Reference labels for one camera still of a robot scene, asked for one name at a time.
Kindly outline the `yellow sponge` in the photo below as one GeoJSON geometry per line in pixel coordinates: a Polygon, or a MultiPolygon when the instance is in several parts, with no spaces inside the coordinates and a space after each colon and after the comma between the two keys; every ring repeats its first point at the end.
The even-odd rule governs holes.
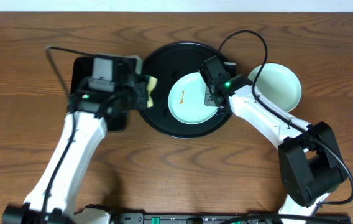
{"type": "Polygon", "coordinates": [[[155,89],[157,85],[157,79],[153,76],[148,76],[148,81],[147,81],[147,107],[153,107],[154,103],[153,103],[153,99],[152,99],[152,92],[155,89]]]}

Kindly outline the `green plate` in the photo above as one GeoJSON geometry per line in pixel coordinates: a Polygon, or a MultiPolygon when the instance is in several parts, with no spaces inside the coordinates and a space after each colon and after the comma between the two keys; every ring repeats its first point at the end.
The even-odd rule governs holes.
{"type": "Polygon", "coordinates": [[[300,102],[301,83],[298,77],[283,65],[266,63],[255,85],[264,96],[287,112],[295,109],[300,102]]]}
{"type": "Polygon", "coordinates": [[[206,84],[200,72],[180,78],[168,95],[168,109],[184,124],[201,124],[212,118],[217,108],[205,105],[206,84]]]}

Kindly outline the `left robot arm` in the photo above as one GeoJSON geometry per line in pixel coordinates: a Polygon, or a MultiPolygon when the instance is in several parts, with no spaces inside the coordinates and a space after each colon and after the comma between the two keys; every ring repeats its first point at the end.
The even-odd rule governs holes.
{"type": "Polygon", "coordinates": [[[76,196],[94,151],[114,118],[147,107],[150,81],[138,56],[97,54],[91,73],[74,82],[62,135],[46,170],[22,206],[3,223],[74,223],[76,196]]]}

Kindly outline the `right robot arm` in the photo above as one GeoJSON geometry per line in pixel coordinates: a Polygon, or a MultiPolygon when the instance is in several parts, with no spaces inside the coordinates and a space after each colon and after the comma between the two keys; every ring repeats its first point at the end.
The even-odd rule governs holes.
{"type": "Polygon", "coordinates": [[[352,179],[328,124],[312,125],[292,116],[242,75],[224,72],[203,78],[216,105],[246,120],[277,148],[287,192],[281,215],[314,215],[332,192],[352,179]]]}

